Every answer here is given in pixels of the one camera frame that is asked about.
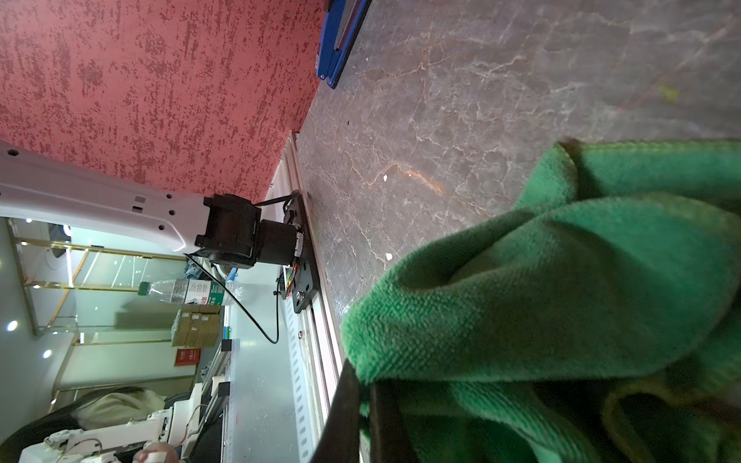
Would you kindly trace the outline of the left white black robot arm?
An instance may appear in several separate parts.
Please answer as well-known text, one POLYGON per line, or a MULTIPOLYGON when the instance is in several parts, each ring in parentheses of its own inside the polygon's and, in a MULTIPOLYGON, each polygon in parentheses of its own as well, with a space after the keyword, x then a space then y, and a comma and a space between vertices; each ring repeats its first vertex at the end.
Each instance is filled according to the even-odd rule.
POLYGON ((1 144, 1 214, 125 235, 215 264, 291 265, 303 233, 233 194, 149 187, 1 144))

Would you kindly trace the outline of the green microfiber cloth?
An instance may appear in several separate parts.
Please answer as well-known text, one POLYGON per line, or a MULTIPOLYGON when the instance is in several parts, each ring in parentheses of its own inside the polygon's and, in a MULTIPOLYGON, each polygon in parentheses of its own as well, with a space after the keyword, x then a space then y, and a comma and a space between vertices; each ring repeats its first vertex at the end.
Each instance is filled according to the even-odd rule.
POLYGON ((562 145, 342 322, 423 462, 736 462, 740 145, 562 145))

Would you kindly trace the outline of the cardboard box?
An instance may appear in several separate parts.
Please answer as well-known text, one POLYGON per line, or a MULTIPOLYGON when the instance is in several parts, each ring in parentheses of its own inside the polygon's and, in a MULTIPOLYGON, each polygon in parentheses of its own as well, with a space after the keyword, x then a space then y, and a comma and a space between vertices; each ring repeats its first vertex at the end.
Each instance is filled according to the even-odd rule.
POLYGON ((179 348, 206 348, 222 339, 221 306, 185 306, 172 326, 171 345, 179 348))

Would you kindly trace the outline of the blue stapler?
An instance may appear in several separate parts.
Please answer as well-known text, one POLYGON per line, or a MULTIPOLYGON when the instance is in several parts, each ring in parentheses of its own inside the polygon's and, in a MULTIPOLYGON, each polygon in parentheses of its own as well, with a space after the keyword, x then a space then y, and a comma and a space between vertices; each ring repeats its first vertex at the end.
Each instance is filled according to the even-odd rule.
POLYGON ((327 0, 318 41, 316 75, 331 89, 341 79, 371 0, 327 0))

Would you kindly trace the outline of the aluminium front rail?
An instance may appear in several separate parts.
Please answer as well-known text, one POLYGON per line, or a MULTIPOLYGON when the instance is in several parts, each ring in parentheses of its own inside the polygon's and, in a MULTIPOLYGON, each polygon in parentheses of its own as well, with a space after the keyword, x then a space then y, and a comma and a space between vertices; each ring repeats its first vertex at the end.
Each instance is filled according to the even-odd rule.
POLYGON ((316 241, 310 195, 302 179, 298 134, 291 131, 268 197, 284 196, 293 190, 301 192, 295 204, 304 230, 304 249, 313 252, 311 262, 316 270, 313 277, 316 291, 302 301, 304 308, 301 312, 297 314, 294 311, 300 302, 295 295, 291 295, 284 305, 284 320, 289 333, 298 460, 308 462, 320 443, 329 418, 340 380, 343 353, 339 347, 337 321, 331 300, 325 293, 326 273, 316 241))

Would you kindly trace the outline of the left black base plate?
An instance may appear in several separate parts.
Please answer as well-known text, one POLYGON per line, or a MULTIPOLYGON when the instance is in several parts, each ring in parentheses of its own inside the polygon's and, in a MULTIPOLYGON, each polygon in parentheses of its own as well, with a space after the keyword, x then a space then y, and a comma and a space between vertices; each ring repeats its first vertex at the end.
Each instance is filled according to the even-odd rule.
POLYGON ((320 292, 320 272, 316 263, 309 216, 301 193, 295 190, 284 204, 284 222, 297 230, 297 245, 293 263, 284 267, 283 295, 291 300, 293 312, 301 314, 320 292))

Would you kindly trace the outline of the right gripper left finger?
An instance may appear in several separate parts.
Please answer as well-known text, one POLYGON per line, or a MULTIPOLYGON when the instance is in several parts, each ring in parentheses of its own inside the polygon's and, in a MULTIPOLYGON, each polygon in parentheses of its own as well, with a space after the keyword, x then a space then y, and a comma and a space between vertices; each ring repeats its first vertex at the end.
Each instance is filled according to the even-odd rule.
POLYGON ((360 399, 360 382, 353 365, 345 359, 311 463, 360 462, 360 399))

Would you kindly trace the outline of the clear plastic water bottle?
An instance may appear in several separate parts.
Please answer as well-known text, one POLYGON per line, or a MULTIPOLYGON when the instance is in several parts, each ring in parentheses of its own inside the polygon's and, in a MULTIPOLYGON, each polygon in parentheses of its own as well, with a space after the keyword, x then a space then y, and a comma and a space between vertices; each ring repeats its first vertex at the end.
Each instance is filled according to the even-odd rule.
POLYGON ((237 302, 223 285, 213 280, 177 279, 142 282, 137 294, 175 305, 226 307, 237 302))

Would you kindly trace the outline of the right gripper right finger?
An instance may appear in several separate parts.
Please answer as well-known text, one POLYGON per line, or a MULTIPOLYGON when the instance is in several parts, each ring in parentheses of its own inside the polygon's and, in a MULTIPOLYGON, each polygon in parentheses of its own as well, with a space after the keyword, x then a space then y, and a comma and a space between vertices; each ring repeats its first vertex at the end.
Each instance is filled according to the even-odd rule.
POLYGON ((370 459, 377 463, 412 463, 419 459, 403 422, 393 385, 370 386, 370 459))

